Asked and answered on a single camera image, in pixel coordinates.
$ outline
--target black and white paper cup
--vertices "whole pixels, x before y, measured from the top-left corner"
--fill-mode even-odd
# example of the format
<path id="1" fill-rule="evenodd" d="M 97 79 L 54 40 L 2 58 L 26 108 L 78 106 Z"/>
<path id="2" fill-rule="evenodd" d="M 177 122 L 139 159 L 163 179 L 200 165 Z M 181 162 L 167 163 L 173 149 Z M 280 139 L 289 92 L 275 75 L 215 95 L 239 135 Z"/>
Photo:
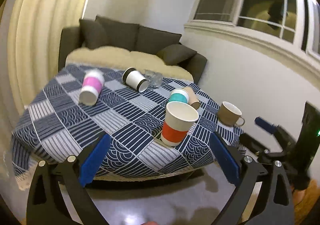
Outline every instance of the black and white paper cup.
<path id="1" fill-rule="evenodd" d="M 122 81 L 140 93 L 144 92 L 149 86 L 148 80 L 135 68 L 125 70 Z"/>

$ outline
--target sofa armrest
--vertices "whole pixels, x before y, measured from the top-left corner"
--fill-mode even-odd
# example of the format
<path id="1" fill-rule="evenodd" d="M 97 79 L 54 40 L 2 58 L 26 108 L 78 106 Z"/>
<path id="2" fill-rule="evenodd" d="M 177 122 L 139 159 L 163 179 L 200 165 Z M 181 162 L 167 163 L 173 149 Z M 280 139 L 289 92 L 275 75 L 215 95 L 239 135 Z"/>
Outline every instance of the sofa armrest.
<path id="1" fill-rule="evenodd" d="M 69 27 L 62 29 L 59 48 L 58 71 L 64 68 L 68 54 L 81 47 L 83 42 L 84 38 L 81 35 L 80 27 Z"/>
<path id="2" fill-rule="evenodd" d="M 207 58 L 201 54 L 196 54 L 192 58 L 183 61 L 179 64 L 182 68 L 186 69 L 191 73 L 193 81 L 195 84 L 198 84 L 201 75 L 204 71 L 205 65 L 207 63 Z"/>

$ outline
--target blue gripper pad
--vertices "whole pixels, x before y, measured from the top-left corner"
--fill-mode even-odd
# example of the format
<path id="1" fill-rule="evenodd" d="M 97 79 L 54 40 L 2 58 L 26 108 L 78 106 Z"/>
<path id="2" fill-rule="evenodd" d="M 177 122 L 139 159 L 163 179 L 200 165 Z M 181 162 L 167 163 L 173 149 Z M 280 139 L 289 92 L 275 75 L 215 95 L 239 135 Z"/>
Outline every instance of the blue gripper pad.
<path id="1" fill-rule="evenodd" d="M 111 137 L 105 134 L 80 167 L 79 183 L 91 183 L 110 148 Z"/>
<path id="2" fill-rule="evenodd" d="M 229 183 L 238 186 L 240 184 L 240 167 L 225 147 L 226 145 L 226 143 L 223 144 L 220 141 L 214 132 L 210 135 L 210 149 L 216 157 L 225 177 Z"/>
<path id="3" fill-rule="evenodd" d="M 263 128 L 265 131 L 267 131 L 271 135 L 273 135 L 276 132 L 277 127 L 265 121 L 261 117 L 256 117 L 256 119 L 254 120 L 254 123 L 258 125 L 260 128 Z"/>

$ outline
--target table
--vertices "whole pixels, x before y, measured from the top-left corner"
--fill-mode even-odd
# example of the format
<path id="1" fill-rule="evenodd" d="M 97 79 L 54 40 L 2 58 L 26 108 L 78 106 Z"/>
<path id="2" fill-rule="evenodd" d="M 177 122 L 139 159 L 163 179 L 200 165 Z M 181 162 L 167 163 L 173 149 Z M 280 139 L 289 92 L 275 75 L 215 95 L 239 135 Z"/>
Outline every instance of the table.
<path id="1" fill-rule="evenodd" d="M 32 175 L 40 159 L 49 163 L 78 155 L 102 132 L 111 147 L 95 179 L 148 180 L 190 172 L 215 161 L 209 146 L 218 131 L 232 146 L 239 144 L 238 127 L 219 122 L 219 105 L 196 84 L 163 78 L 161 87 L 138 93 L 122 83 L 124 71 L 98 68 L 105 85 L 94 106 L 79 104 L 85 73 L 95 67 L 70 64 L 62 69 L 28 106 L 12 132 L 12 160 L 18 181 Z M 165 146 L 160 134 L 165 106 L 175 88 L 192 87 L 201 106 L 199 120 L 180 145 Z"/>

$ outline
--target teal band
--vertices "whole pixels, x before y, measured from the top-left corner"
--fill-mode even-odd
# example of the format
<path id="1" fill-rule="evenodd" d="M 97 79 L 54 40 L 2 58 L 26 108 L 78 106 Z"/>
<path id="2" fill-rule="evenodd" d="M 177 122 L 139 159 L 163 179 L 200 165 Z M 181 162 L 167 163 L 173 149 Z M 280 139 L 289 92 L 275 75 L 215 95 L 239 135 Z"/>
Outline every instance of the teal band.
<path id="1" fill-rule="evenodd" d="M 169 102 L 182 102 L 188 103 L 187 98 L 181 93 L 174 93 L 170 96 Z"/>

